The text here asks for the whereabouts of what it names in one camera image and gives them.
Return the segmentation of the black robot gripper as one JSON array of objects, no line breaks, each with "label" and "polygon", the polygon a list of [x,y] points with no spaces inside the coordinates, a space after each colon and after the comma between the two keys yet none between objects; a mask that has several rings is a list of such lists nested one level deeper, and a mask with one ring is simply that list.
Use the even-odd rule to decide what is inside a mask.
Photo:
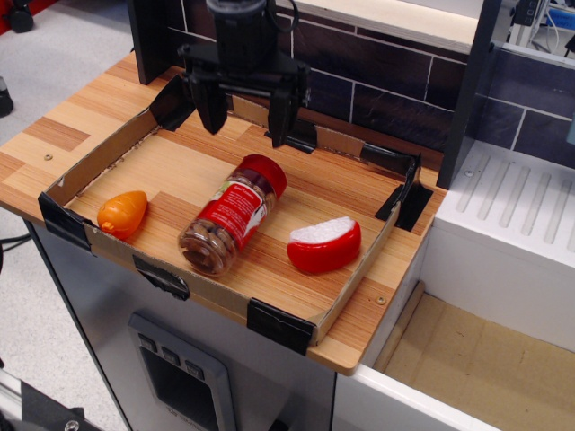
[{"label": "black robot gripper", "polygon": [[208,12],[216,40],[178,48],[202,125],[212,135],[224,126],[227,91],[270,97],[272,147],[284,145],[298,108],[310,98],[309,66],[278,46],[279,37],[298,25],[298,10],[293,10],[294,19],[285,26],[275,8],[210,8]]}]

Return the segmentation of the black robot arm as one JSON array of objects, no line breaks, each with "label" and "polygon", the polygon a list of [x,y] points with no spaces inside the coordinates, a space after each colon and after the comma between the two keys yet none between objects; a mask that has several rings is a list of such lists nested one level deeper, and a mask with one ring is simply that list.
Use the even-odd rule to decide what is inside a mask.
[{"label": "black robot arm", "polygon": [[272,145],[284,145],[310,97],[310,66],[278,48],[279,34],[298,25],[297,6],[289,27],[279,26],[274,1],[208,1],[207,9],[216,41],[179,48],[184,82],[204,128],[214,135],[224,126],[228,94],[261,97],[269,101]]}]

